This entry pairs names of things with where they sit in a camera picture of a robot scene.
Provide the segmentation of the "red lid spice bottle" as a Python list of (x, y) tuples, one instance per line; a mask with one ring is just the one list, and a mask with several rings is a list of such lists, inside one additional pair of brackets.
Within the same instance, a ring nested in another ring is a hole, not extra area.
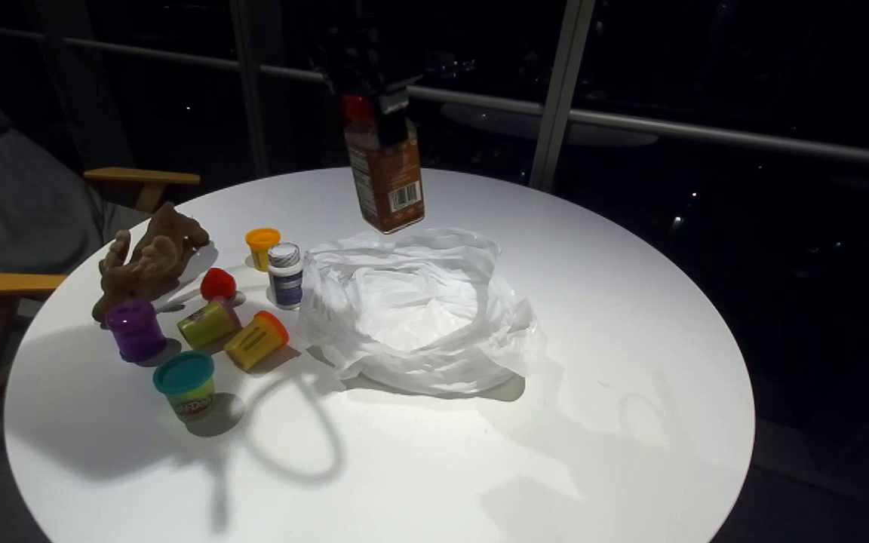
[(422, 221), (422, 167), (408, 92), (344, 92), (340, 116), (362, 218), (381, 231)]

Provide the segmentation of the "red round lid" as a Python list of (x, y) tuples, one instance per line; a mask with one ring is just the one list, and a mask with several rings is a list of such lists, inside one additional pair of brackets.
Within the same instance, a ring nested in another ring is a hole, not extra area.
[(200, 297), (204, 302), (231, 302), (236, 299), (236, 277), (222, 268), (207, 268), (200, 282)]

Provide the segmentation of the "pink lid dough tub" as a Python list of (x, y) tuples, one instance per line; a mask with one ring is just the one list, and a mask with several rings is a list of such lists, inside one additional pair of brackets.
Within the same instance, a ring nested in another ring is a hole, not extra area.
[(194, 350), (217, 350), (241, 329), (238, 314), (222, 302), (207, 302), (178, 322)]

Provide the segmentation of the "teal lid green dough tub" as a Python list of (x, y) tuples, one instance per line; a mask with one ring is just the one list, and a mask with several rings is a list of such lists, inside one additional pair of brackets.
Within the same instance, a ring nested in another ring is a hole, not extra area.
[(215, 363), (204, 353), (178, 353), (153, 370), (153, 389), (189, 419), (215, 402)]

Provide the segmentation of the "purple dough tub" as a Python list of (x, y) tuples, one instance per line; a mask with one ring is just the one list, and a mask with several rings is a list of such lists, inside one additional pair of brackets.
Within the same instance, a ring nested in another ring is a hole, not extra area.
[(145, 363), (167, 347), (155, 322), (155, 312), (145, 299), (122, 299), (104, 314), (104, 329), (110, 332), (116, 353), (126, 363)]

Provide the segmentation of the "white plastic bag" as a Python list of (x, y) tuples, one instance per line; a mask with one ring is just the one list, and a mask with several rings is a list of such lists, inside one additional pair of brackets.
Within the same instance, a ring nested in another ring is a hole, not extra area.
[(353, 235), (306, 249), (301, 329), (344, 379), (481, 394), (522, 378), (537, 316), (469, 228)]

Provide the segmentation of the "orange lid yellow dough tub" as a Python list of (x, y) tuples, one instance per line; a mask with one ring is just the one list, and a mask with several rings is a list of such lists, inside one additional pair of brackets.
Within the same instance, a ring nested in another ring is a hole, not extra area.
[(250, 264), (266, 270), (267, 249), (280, 244), (280, 231), (274, 226), (255, 226), (245, 231), (245, 244), (250, 249)]

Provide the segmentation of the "brown plush moose toy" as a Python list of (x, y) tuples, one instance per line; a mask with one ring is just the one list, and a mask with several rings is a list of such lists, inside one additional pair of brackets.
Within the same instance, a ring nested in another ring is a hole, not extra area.
[(100, 258), (100, 299), (89, 312), (102, 325), (109, 312), (126, 299), (153, 302), (181, 284), (187, 263), (210, 240), (210, 235), (174, 204), (158, 204), (141, 238), (121, 228), (109, 253)]

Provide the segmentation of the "window frame railing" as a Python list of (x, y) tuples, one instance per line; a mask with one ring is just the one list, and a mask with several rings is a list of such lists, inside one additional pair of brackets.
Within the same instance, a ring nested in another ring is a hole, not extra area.
[(328, 73), (362, 60), (443, 167), (869, 168), (869, 0), (0, 0), (0, 70), (23, 60), (80, 160), (189, 134), (227, 168), (328, 162)]

